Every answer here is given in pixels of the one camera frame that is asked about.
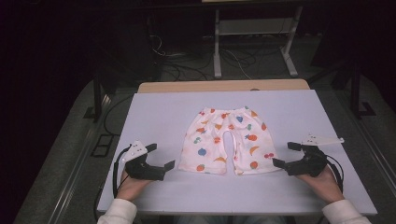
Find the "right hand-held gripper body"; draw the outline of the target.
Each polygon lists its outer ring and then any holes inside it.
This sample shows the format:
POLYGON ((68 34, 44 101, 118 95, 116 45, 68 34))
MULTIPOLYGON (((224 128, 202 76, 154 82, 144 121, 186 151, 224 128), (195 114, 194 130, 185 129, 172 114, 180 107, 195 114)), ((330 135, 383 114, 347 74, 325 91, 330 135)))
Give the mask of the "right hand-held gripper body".
POLYGON ((304 153, 304 156, 299 161, 286 162, 288 166, 286 169, 288 175, 310 175, 316 177, 327 165, 330 165, 335 176, 337 178, 343 178, 344 170, 341 164, 337 160, 334 160, 338 164, 339 169, 337 169, 337 167, 329 161, 332 157, 321 151, 319 146, 344 142, 345 140, 343 138, 324 137, 310 133, 304 141, 299 143, 302 145, 300 151, 304 153))

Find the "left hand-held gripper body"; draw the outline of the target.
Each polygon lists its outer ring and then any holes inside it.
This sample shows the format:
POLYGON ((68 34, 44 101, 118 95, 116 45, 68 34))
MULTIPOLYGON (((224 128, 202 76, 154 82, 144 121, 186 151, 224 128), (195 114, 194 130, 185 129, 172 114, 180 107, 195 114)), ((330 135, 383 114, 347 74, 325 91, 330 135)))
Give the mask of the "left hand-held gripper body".
POLYGON ((151 166, 146 162, 149 152, 140 141, 134 141, 122 158, 126 173, 135 179, 163 180, 164 167, 151 166))

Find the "white fruit print pants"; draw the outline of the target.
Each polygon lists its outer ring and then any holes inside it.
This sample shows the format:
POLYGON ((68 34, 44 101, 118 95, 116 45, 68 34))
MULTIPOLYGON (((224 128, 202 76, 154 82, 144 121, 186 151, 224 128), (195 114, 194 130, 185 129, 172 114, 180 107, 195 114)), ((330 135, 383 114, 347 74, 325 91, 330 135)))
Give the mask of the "white fruit print pants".
POLYGON ((233 138, 233 170, 236 175, 275 171, 273 138, 259 115, 245 106, 233 110, 205 108, 186 131, 178 168, 187 172, 223 175, 229 158, 224 134, 233 138))

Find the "person's left hand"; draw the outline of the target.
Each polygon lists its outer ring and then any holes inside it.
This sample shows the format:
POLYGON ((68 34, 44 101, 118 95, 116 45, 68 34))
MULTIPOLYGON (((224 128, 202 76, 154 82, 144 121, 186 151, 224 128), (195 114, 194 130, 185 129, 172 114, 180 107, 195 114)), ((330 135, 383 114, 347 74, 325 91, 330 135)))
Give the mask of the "person's left hand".
POLYGON ((129 202, 135 201, 143 192, 144 188, 151 183, 151 180, 134 179, 123 171, 120 178, 120 186, 116 198, 129 202))

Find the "person's right hand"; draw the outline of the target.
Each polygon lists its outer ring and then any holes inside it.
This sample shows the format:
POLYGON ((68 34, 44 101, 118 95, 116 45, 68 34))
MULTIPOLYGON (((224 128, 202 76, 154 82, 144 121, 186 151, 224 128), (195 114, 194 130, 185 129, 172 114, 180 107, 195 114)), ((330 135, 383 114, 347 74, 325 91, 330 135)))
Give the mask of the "person's right hand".
POLYGON ((328 166, 316 177, 310 175, 297 175, 297 178, 304 181, 326 204, 345 199, 342 191, 337 185, 332 170, 328 166))

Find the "white table board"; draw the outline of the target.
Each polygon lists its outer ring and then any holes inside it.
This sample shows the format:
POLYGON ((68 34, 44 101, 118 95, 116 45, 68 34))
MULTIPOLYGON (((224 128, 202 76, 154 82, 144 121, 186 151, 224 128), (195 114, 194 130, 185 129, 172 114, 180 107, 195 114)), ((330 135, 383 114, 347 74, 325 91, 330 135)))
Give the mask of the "white table board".
MULTIPOLYGON (((205 107, 236 109, 247 106, 264 120, 278 157, 297 161, 303 155, 288 149, 309 135, 336 137, 331 122, 313 90, 212 91, 138 93, 133 97, 117 149, 139 140, 157 144, 148 163, 179 162, 184 135, 205 107)), ((173 169, 164 180, 149 184, 135 202, 146 215, 314 215, 324 203, 301 180, 283 170, 260 175, 224 175, 173 169)))

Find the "black metal stand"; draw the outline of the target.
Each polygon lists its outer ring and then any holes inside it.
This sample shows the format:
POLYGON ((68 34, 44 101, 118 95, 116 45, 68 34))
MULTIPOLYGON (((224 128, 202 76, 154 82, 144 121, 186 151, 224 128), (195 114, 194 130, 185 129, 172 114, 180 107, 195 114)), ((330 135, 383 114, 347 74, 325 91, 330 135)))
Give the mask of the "black metal stand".
POLYGON ((93 106, 86 109, 84 119, 92 119, 96 123, 102 115, 102 88, 98 76, 92 81, 93 85, 93 106))
POLYGON ((347 86, 347 83, 350 84, 350 110, 357 119, 361 119, 363 116, 375 116, 375 112, 370 104, 360 101, 361 72, 355 62, 349 59, 341 60, 308 78, 306 81, 308 84, 313 84, 331 73, 334 73, 331 82, 333 89, 343 90, 347 86))

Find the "wooden table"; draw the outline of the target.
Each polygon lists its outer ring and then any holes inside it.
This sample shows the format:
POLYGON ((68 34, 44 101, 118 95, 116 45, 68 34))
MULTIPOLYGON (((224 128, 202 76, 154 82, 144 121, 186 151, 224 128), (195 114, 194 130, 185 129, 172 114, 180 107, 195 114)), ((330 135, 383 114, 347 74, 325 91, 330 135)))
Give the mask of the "wooden table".
POLYGON ((210 80, 145 82, 138 93, 159 92, 203 92, 203 91, 291 91, 309 90, 303 79, 254 79, 254 80, 210 80))

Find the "black floor frame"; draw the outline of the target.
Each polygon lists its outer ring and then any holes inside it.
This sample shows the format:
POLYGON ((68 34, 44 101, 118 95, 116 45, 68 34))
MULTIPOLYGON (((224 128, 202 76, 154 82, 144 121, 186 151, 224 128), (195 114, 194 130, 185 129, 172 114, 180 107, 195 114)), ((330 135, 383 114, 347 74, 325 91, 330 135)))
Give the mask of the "black floor frame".
POLYGON ((105 158, 112 146, 117 134, 101 134, 93 147, 91 156, 95 158, 105 158))

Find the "metal floor rail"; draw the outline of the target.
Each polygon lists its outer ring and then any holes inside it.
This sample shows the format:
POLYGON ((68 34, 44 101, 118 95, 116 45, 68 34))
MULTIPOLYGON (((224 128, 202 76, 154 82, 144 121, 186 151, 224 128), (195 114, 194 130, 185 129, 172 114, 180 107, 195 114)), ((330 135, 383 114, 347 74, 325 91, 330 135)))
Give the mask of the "metal floor rail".
POLYGON ((337 98, 357 127, 389 189, 396 196, 396 114, 378 94, 375 99, 363 100, 354 105, 349 93, 339 91, 337 98))
POLYGON ((77 98, 51 149, 48 162, 59 194, 55 197, 47 224, 61 223, 82 178, 84 164, 101 127, 101 117, 94 118, 96 103, 99 109, 107 108, 111 99, 105 95, 96 101, 87 94, 77 98))

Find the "white metal table frame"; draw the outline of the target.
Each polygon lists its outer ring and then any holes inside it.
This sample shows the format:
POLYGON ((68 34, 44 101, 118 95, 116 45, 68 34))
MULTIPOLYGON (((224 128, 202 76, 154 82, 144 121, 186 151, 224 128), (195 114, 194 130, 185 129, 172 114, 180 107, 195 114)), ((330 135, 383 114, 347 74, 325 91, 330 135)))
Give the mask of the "white metal table frame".
POLYGON ((298 72, 290 57, 290 48, 296 34, 296 30, 303 12, 303 7, 297 7, 293 17, 269 18, 269 19, 242 19, 222 20, 217 9, 215 15, 214 33, 214 74, 215 78, 221 78, 219 38, 222 35, 274 35, 286 34, 288 39, 280 53, 291 77, 297 77, 298 72))

